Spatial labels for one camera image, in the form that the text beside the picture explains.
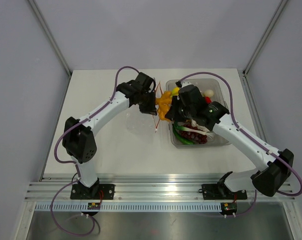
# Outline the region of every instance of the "black bracket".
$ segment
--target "black bracket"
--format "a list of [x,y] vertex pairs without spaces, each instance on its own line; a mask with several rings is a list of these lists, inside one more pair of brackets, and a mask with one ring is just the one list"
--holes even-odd
[[155,108],[155,80],[145,73],[140,72],[135,80],[123,82],[116,90],[129,99],[129,106],[138,104],[143,114],[157,115]]
[[217,183],[215,184],[202,184],[202,188],[199,189],[199,193],[203,194],[204,200],[234,200],[235,195],[237,200],[246,200],[247,193],[246,191],[237,191],[231,192],[229,191],[224,196],[218,190]]
[[82,183],[72,185],[70,198],[72,200],[113,200],[115,192],[114,184],[100,184],[99,180],[92,187],[85,187]]
[[[291,167],[293,166],[294,154],[290,150],[285,149],[284,151],[280,151],[279,154],[281,159]],[[259,192],[272,197],[292,172],[277,159],[274,162],[269,162],[268,166],[264,171],[258,171],[252,175],[251,179],[254,187]]]
[[[79,123],[79,119],[69,117],[64,132]],[[80,125],[70,131],[62,141],[63,147],[70,156],[74,156],[80,164],[90,161],[96,154],[96,143],[90,127]]]
[[199,193],[203,194],[204,200],[246,200],[246,191],[230,191],[224,184],[225,179],[232,174],[232,171],[227,172],[220,178],[215,184],[202,184],[202,188],[199,189]]

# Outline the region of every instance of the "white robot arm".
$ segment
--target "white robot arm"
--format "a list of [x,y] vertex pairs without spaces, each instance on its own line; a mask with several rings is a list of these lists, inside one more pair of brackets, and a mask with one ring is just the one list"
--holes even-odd
[[[89,119],[69,132],[62,142],[68,154],[76,162],[81,175],[80,182],[85,188],[91,188],[98,181],[94,162],[90,161],[97,150],[94,136],[113,117],[133,104],[139,104],[142,113],[155,115],[155,93],[154,90],[150,91],[152,83],[155,84],[151,77],[140,73],[136,80],[120,84],[114,99],[99,114],[90,117],[104,104],[78,120],[70,117],[66,121],[64,131],[84,119]],[[274,154],[292,166],[293,153],[288,149],[279,151],[270,146],[245,129],[240,123],[237,123],[238,127],[235,126],[229,111],[218,102],[206,103],[196,86],[185,82],[180,87],[179,95],[173,97],[172,105],[165,117],[179,122],[187,119],[195,120],[199,125],[205,126],[231,142],[256,166],[255,170],[239,173],[229,172],[221,178],[217,185],[221,196],[255,188],[267,196],[273,196],[291,174],[287,167],[276,160]],[[244,129],[255,141],[266,146],[270,151],[265,152],[261,149],[248,139],[240,131],[241,129]]]

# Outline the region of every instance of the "white enclosure wall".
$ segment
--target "white enclosure wall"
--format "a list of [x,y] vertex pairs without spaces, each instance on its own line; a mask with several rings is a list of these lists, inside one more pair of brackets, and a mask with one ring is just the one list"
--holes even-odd
[[268,140],[295,153],[302,177],[302,0],[289,2],[248,81]]
[[24,0],[0,0],[0,240],[39,179],[68,77]]
[[240,68],[280,0],[36,0],[71,69]]

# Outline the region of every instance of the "clear plastic container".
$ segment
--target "clear plastic container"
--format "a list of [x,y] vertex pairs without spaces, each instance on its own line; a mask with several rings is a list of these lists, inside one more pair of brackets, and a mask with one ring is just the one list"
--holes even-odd
[[[178,80],[170,80],[166,83],[166,90],[171,91],[173,88],[176,87],[175,82]],[[187,79],[188,82],[191,84],[197,86],[201,92],[204,92],[205,90],[211,89],[214,91],[214,96],[211,97],[211,100],[213,102],[219,102],[225,107],[227,107],[221,87],[218,81],[212,78],[200,78],[200,79]],[[172,144],[177,147],[177,148],[206,148],[206,147],[213,147],[213,146],[224,146],[224,145],[229,145],[230,142],[227,141],[225,138],[215,134],[213,138],[207,138],[207,143],[206,144],[194,144],[194,145],[185,145],[182,144],[173,134],[172,131],[172,123],[169,123],[169,130],[170,130],[170,136],[171,136],[171,142]]]

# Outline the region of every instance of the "red wire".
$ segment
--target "red wire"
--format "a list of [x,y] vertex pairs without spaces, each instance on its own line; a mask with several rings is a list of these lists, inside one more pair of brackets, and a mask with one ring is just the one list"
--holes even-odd
[[232,203],[235,203],[237,200],[237,194],[234,195],[234,201]]
[[104,193],[103,193],[103,191],[102,190],[100,190],[99,191],[99,195],[100,195],[100,207],[101,207],[101,204],[102,204],[102,198],[104,197]]

